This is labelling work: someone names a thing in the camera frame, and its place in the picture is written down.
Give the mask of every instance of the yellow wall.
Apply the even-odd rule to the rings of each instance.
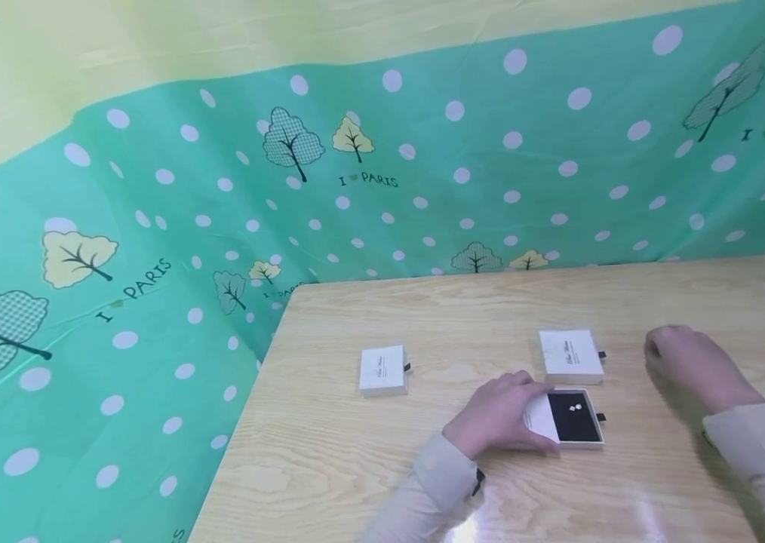
[[[163,81],[358,63],[735,1],[0,0],[0,161],[86,105]]]

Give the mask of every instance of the hand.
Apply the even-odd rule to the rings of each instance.
[[[490,447],[558,451],[557,443],[524,424],[527,404],[552,389],[553,385],[533,381],[526,371],[505,373],[476,389],[442,435],[470,459]]]
[[[645,338],[652,370],[694,393],[713,413],[765,403],[720,345],[687,326],[663,326]]]

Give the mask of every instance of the green polka dot backdrop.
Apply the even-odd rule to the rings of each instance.
[[[765,2],[93,104],[0,164],[0,542],[186,541],[303,284],[749,255]]]

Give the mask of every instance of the wooden table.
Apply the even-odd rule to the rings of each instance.
[[[754,499],[687,424],[695,402],[664,400],[646,373],[662,324],[707,332],[765,394],[765,257],[301,287],[190,541],[355,541],[478,385],[542,375],[542,328],[589,328],[609,354],[590,389],[605,450],[484,457],[484,493],[445,541],[765,541]],[[409,395],[361,398],[361,349],[401,343]]]

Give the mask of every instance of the black velvet insert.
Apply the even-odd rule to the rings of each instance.
[[[588,408],[584,393],[554,390],[548,393],[548,403],[558,427],[561,441],[600,441],[598,428]],[[581,405],[580,410],[571,411],[572,406]]]

